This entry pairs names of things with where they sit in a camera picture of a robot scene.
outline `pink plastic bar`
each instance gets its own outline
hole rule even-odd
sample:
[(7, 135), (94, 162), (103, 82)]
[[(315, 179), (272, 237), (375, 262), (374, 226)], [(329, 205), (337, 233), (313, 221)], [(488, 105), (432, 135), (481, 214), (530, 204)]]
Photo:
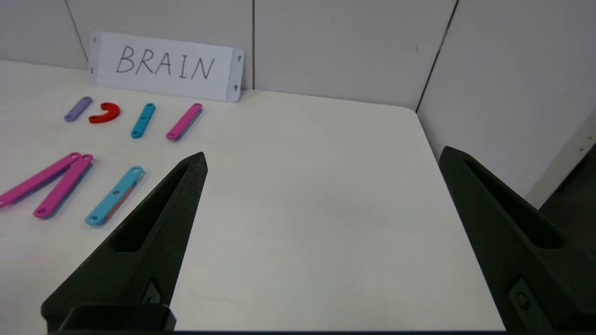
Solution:
[(47, 218), (56, 208), (62, 203), (62, 200), (70, 193), (70, 190), (76, 186), (83, 173), (87, 170), (93, 161), (93, 156), (90, 154), (83, 155), (79, 160), (72, 163), (70, 169), (66, 171), (58, 185), (48, 194), (42, 203), (33, 212), (36, 218)]
[(56, 177), (62, 171), (68, 169), (68, 167), (79, 158), (79, 153), (70, 153), (54, 164), (48, 166), (42, 172), (39, 172), (35, 176), (13, 187), (10, 189), (10, 191), (0, 196), (0, 208), (17, 201), (18, 199), (26, 196), (28, 193), (31, 193), (33, 190), (46, 183), (48, 180)]
[(195, 116), (201, 112), (203, 105), (193, 104), (186, 113), (178, 120), (178, 123), (170, 130), (166, 138), (172, 140), (180, 139), (180, 136), (184, 133), (184, 130), (193, 122)]

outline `white wall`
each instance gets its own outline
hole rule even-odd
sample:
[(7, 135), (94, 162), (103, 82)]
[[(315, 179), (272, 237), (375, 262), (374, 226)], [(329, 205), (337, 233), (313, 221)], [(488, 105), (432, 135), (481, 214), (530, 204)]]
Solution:
[[(454, 5), (3, 0), (0, 59), (84, 69), (106, 30), (240, 47), (244, 88), (414, 109)], [(419, 109), (436, 155), (467, 151), (540, 206), (596, 141), (594, 17), (593, 0), (460, 0)]]
[(592, 0), (461, 0), (418, 111), (437, 157), (466, 151), (540, 206), (567, 143), (594, 143), (574, 136), (596, 110), (595, 17)]
[(67, 2), (85, 52), (89, 35), (96, 30), (241, 48), (245, 55), (242, 86), (253, 87), (252, 0)]
[(256, 89), (415, 109), (454, 0), (256, 0)]
[(0, 59), (84, 69), (64, 0), (0, 1)]

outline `red curved piece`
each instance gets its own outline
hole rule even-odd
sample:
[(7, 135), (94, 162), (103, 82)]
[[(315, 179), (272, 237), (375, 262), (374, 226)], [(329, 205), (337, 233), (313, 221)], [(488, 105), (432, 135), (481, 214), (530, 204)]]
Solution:
[(102, 103), (102, 110), (107, 110), (106, 114), (89, 116), (89, 122), (91, 123), (104, 123), (111, 121), (120, 115), (120, 107), (113, 103)]

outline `purple plastic bar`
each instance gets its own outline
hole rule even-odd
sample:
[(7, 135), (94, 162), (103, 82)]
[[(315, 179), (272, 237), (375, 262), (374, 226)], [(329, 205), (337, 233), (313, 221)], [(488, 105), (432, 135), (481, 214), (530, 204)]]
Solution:
[(71, 189), (76, 186), (83, 173), (87, 170), (93, 161), (93, 156), (84, 154), (76, 162), (70, 165), (64, 176), (58, 182), (58, 185), (48, 194), (42, 203), (35, 209), (33, 215), (36, 218), (44, 219), (52, 215), (56, 208), (62, 203), (62, 200), (70, 193)]
[(184, 130), (193, 122), (195, 116), (201, 112), (203, 105), (193, 104), (186, 113), (178, 120), (178, 123), (170, 130), (166, 138), (177, 141), (184, 133)]
[(0, 196), (0, 208), (31, 193), (33, 190), (46, 183), (47, 180), (56, 177), (64, 170), (68, 169), (69, 166), (79, 158), (79, 153), (70, 153), (54, 164), (46, 167), (42, 172), (39, 172), (35, 176), (13, 187), (10, 191)]
[(83, 97), (79, 100), (76, 105), (70, 110), (70, 112), (66, 113), (64, 116), (64, 120), (66, 122), (72, 122), (76, 120), (86, 109), (89, 105), (93, 102), (91, 97)]

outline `white paper sign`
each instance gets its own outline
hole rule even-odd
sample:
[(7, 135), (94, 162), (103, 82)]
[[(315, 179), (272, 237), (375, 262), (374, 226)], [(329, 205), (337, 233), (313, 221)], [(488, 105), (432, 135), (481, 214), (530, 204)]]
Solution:
[(238, 48), (94, 32), (90, 83), (136, 91), (238, 101), (244, 53)]

